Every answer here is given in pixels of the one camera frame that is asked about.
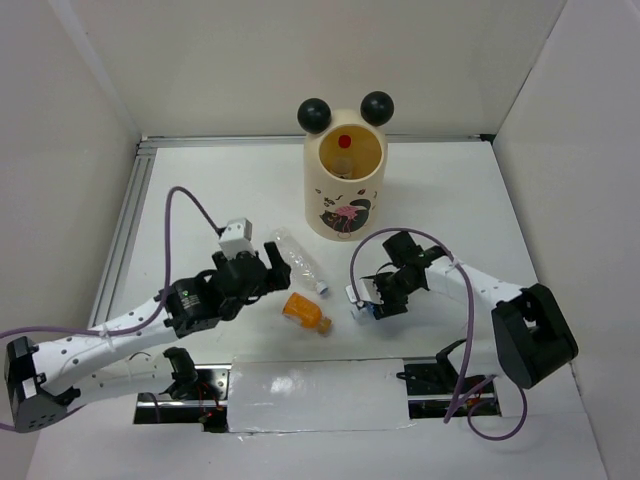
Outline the clear unlabeled plastic bottle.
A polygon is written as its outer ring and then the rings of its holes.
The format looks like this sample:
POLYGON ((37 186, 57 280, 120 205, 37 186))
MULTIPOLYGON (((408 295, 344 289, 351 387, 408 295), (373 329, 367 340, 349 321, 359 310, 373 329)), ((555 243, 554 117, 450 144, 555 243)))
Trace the clear unlabeled plastic bottle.
POLYGON ((326 296, 329 286, 320 265, 294 238, 289 230, 280 227, 271 232, 283 259, 292 269, 294 279, 307 290, 326 296))

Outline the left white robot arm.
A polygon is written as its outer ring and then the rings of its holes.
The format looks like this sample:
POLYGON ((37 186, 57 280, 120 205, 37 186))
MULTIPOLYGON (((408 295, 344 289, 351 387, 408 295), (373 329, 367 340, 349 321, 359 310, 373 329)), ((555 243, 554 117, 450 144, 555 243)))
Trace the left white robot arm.
POLYGON ((34 328, 4 333, 4 378, 13 422, 5 430, 31 433, 83 406, 130 393, 184 399, 196 390, 198 373, 176 341, 219 322, 267 294, 286 291, 291 268, 273 242, 268 259, 241 252, 213 256, 214 268, 175 281, 141 306, 89 329, 62 329, 61 338, 36 343, 34 328))

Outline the orange juice bottle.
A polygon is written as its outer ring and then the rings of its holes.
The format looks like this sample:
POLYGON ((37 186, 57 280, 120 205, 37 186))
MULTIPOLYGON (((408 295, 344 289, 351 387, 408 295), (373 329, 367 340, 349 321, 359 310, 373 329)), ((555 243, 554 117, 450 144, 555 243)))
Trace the orange juice bottle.
POLYGON ((321 308, 299 293, 291 294, 282 314, 297 322, 302 328, 313 330, 320 335, 328 334, 332 328, 332 321, 324 315, 321 308))

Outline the blue label white cap bottle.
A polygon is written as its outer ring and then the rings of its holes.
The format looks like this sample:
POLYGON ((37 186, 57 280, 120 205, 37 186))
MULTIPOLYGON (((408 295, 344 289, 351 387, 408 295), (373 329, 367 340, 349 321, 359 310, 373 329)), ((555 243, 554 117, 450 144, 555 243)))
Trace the blue label white cap bottle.
POLYGON ((350 307, 351 316, 359 324, 372 322, 376 319, 376 307, 376 304, 365 301, 352 303, 350 307))

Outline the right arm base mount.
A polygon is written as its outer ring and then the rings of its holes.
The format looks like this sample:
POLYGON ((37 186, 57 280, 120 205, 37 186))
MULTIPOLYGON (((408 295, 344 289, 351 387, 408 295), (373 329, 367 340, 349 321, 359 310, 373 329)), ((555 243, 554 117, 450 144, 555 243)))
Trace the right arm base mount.
MULTIPOLYGON (((410 419, 443 418, 452 399, 458 373, 450 362, 449 355, 465 343, 458 340, 434 357, 406 360, 396 378, 405 383, 410 419)), ((497 416, 500 413, 495 387, 488 384, 474 393, 455 413, 463 417, 476 407, 479 416, 497 416)))

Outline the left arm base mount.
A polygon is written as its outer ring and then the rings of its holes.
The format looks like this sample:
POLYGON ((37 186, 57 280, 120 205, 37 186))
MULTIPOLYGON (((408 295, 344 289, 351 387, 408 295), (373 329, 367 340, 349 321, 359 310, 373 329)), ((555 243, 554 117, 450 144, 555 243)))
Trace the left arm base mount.
POLYGON ((134 425, 196 425, 204 432, 227 433, 230 363, 196 364, 198 380, 184 397, 141 393, 134 425))

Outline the red label water bottle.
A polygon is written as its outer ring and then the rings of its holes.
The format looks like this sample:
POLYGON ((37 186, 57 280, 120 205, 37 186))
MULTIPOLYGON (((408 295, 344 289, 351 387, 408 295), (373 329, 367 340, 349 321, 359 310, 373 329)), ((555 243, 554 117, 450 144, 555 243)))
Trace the red label water bottle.
POLYGON ((331 161, 331 173, 341 179, 351 179, 354 172, 354 159, 351 153, 352 137, 341 134, 337 140, 337 150, 331 161))

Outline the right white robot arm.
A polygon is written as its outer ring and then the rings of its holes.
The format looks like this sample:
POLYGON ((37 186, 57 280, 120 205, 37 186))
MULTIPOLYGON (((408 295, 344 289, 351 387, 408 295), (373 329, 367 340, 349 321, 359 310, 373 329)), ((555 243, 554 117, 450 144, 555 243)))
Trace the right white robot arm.
POLYGON ((552 291, 536 283, 524 287, 498 280, 465 265, 438 239, 412 228, 385 228, 361 241, 349 264, 350 302, 377 320, 408 311, 409 296, 418 290, 441 294, 465 304, 467 325, 491 321, 500 372, 529 390, 573 361, 579 347, 552 291), (357 278, 355 262, 373 238, 383 242, 391 273, 357 278))

